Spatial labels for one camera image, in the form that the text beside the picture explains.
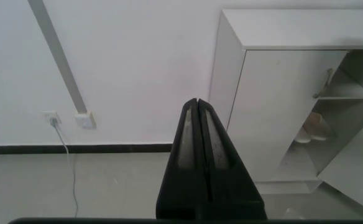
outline shelf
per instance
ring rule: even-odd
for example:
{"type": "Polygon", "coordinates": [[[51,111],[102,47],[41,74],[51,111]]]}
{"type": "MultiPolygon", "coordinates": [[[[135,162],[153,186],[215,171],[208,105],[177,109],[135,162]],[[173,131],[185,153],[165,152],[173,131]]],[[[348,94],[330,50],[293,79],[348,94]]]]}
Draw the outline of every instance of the shelf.
{"type": "Polygon", "coordinates": [[[270,181],[318,180],[317,175],[318,172],[305,150],[305,144],[293,143],[270,181]]]}
{"type": "Polygon", "coordinates": [[[320,100],[359,100],[363,99],[363,87],[338,69],[324,96],[320,100]]]}

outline power cord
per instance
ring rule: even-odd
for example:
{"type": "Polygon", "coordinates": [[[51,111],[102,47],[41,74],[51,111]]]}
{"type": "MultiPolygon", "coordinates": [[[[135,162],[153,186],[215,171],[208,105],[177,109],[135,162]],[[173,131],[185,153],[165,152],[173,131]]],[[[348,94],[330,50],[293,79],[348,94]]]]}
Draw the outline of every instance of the power cord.
{"type": "Polygon", "coordinates": [[[57,132],[57,135],[60,138],[61,142],[63,143],[63,146],[65,148],[65,151],[67,152],[67,161],[68,161],[68,165],[70,166],[71,173],[72,173],[72,176],[73,176],[72,193],[74,195],[74,202],[75,202],[75,206],[76,206],[76,211],[75,211],[75,218],[76,218],[76,216],[78,214],[79,206],[78,206],[78,201],[76,200],[76,196],[75,196],[75,164],[74,164],[74,166],[71,166],[71,162],[70,162],[70,152],[68,151],[68,148],[65,145],[62,136],[58,132],[58,129],[57,129],[58,121],[57,121],[57,119],[56,118],[50,118],[50,125],[52,125],[53,128],[55,128],[55,130],[57,132]]]}

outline dark baseboard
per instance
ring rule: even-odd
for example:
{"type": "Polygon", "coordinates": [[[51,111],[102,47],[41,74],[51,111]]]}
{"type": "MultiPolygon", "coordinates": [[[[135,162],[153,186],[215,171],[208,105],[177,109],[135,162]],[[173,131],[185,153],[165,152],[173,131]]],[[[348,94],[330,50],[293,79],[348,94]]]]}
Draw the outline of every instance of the dark baseboard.
{"type": "MultiPolygon", "coordinates": [[[[170,152],[172,144],[115,144],[67,146],[70,153],[170,152]]],[[[0,146],[0,154],[58,154],[64,146],[0,146]]]]}

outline cabinet door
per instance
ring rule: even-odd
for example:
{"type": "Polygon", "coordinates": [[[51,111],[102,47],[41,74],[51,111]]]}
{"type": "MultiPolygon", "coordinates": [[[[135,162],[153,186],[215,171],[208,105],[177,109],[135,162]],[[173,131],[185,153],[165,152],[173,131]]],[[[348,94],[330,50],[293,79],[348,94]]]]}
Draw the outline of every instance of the cabinet door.
{"type": "Polygon", "coordinates": [[[318,177],[363,205],[363,128],[318,177]]]}
{"type": "Polygon", "coordinates": [[[268,181],[343,50],[247,50],[228,134],[254,181],[268,181]]]}

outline tiled floor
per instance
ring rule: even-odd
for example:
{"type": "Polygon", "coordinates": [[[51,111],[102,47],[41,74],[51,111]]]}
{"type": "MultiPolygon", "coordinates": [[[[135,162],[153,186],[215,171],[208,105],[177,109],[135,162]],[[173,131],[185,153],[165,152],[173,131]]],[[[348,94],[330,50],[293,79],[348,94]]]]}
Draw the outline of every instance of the tiled floor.
{"type": "MultiPolygon", "coordinates": [[[[155,218],[168,155],[71,155],[78,217],[155,218]]],[[[269,218],[284,217],[288,208],[305,218],[363,218],[360,205],[327,186],[311,195],[263,198],[269,218]]],[[[72,175],[64,154],[0,155],[0,223],[19,217],[72,217],[74,212],[72,175]]]]}

